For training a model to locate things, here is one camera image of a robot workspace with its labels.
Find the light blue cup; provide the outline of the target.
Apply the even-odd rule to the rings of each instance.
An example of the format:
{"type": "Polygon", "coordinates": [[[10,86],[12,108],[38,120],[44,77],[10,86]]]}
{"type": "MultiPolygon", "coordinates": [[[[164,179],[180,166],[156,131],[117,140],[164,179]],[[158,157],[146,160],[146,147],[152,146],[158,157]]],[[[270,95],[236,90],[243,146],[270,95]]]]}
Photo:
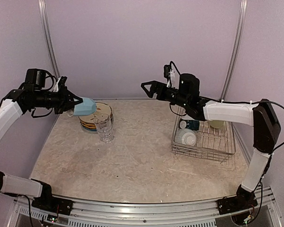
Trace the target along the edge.
{"type": "Polygon", "coordinates": [[[82,97],[82,100],[82,103],[75,105],[72,109],[66,112],[69,117],[88,116],[97,110],[96,102],[93,99],[82,97]]]}

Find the dark teal white bowl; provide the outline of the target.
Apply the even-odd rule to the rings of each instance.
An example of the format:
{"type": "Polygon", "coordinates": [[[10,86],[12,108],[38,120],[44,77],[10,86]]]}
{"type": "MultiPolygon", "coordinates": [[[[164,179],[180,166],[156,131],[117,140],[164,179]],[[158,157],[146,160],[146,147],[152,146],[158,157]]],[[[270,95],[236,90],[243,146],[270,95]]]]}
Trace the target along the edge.
{"type": "Polygon", "coordinates": [[[200,122],[196,120],[183,120],[179,121],[179,128],[180,129],[190,129],[193,131],[198,131],[200,127],[200,122]]]}

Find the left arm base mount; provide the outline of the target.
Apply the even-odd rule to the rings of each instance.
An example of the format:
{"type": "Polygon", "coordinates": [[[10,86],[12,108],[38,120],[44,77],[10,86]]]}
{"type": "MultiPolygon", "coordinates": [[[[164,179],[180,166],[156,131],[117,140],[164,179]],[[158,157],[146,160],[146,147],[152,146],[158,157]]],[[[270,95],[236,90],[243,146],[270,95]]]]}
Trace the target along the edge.
{"type": "Polygon", "coordinates": [[[69,216],[73,207],[73,201],[54,197],[52,195],[41,196],[33,199],[32,206],[58,215],[62,214],[69,216]]]}

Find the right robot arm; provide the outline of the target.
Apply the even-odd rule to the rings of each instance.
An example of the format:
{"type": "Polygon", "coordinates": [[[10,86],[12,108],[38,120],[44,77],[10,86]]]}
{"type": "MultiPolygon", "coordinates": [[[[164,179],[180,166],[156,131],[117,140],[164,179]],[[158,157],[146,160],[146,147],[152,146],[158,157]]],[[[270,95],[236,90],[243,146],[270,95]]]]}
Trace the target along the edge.
{"type": "Polygon", "coordinates": [[[192,74],[181,74],[177,88],[171,83],[149,81],[141,88],[149,98],[182,107],[185,115],[198,121],[224,121],[236,125],[237,134],[250,155],[248,170],[233,198],[237,210],[244,209],[262,177],[265,176],[274,152],[284,145],[279,142],[281,124],[274,106],[284,106],[268,99],[260,101],[218,101],[200,95],[200,81],[192,74]]]}

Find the pale green cup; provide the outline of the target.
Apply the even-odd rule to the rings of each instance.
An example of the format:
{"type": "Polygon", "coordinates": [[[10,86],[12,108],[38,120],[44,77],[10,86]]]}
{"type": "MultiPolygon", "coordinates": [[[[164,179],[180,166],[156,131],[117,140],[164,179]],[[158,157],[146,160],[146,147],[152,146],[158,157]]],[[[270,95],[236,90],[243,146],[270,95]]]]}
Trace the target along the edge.
{"type": "Polygon", "coordinates": [[[214,128],[214,129],[220,129],[223,127],[225,121],[220,121],[220,120],[212,120],[208,121],[209,125],[214,128]]]}

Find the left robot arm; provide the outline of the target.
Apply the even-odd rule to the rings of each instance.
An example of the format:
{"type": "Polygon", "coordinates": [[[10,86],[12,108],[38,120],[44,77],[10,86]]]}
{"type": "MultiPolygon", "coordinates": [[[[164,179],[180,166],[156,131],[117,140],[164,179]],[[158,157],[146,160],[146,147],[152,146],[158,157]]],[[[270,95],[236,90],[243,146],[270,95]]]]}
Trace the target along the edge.
{"type": "MultiPolygon", "coordinates": [[[[45,108],[62,114],[83,103],[84,99],[73,94],[65,85],[67,78],[56,79],[43,69],[28,69],[25,81],[18,89],[11,90],[0,101],[0,141],[9,128],[26,112],[45,108]]],[[[12,196],[37,198],[46,210],[57,205],[55,197],[44,192],[43,183],[5,174],[0,171],[0,193],[12,196]]]]}

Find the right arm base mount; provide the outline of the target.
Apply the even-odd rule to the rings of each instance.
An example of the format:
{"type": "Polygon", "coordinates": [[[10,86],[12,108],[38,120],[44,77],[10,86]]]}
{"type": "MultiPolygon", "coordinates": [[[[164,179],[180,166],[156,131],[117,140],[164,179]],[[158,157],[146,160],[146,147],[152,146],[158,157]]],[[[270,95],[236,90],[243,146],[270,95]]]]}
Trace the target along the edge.
{"type": "Polygon", "coordinates": [[[223,197],[222,199],[218,199],[216,203],[220,215],[234,213],[253,208],[258,205],[255,195],[253,195],[249,200],[240,196],[223,197]]]}

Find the blue polka dot plate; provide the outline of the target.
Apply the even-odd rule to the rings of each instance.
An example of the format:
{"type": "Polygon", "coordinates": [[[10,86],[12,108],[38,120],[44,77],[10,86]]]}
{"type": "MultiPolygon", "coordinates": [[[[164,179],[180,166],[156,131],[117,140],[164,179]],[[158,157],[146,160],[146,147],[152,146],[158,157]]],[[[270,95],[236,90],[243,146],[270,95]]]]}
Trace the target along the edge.
{"type": "Polygon", "coordinates": [[[81,125],[83,129],[90,131],[90,132],[97,132],[97,129],[95,127],[86,127],[85,125],[81,125]]]}

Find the yellow polka dot plate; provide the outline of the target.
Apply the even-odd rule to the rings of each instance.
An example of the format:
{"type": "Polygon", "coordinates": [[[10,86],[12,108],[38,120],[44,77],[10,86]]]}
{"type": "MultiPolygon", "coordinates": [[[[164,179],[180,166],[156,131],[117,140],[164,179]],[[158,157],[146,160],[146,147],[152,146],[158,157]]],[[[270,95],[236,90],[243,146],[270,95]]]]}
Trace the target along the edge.
{"type": "Polygon", "coordinates": [[[80,120],[80,123],[83,127],[89,129],[89,130],[96,130],[96,126],[93,122],[86,122],[86,121],[83,121],[83,120],[80,120]]]}

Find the light green checked bowl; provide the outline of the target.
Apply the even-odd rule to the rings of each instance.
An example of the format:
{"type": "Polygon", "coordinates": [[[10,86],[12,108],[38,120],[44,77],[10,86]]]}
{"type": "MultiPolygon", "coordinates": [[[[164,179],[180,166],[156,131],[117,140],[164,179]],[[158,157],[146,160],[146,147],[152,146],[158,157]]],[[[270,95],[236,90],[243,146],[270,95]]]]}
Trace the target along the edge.
{"type": "Polygon", "coordinates": [[[191,129],[179,129],[174,141],[179,144],[194,146],[197,144],[197,134],[191,129]]]}

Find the beige plate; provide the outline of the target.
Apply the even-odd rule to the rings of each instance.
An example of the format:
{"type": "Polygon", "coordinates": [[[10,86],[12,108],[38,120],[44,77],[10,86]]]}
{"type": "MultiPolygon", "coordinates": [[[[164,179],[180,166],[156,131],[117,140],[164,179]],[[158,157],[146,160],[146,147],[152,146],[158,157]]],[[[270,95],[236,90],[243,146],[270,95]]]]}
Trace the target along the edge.
{"type": "Polygon", "coordinates": [[[107,114],[110,118],[112,118],[113,113],[110,105],[102,102],[96,102],[96,106],[96,111],[94,113],[87,116],[79,116],[80,121],[87,124],[94,124],[95,117],[100,114],[107,114]]]}

